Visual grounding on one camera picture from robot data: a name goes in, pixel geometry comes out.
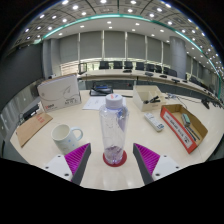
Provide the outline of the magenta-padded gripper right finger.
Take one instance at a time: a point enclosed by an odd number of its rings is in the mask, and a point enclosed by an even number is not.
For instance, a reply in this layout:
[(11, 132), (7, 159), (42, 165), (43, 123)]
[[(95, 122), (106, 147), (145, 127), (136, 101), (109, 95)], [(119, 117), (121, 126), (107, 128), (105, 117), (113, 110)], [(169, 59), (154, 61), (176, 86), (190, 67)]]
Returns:
[(168, 155), (159, 155), (145, 146), (134, 143), (133, 154), (145, 185), (181, 169)]

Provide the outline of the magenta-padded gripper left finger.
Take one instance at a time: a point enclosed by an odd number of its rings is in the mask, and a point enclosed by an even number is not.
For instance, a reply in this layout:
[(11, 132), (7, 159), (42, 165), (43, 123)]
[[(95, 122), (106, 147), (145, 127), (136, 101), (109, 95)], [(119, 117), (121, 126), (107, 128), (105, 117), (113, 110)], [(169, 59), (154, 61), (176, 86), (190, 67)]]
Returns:
[(82, 181), (90, 154), (91, 144), (87, 143), (66, 155), (56, 155), (43, 169), (79, 185)]

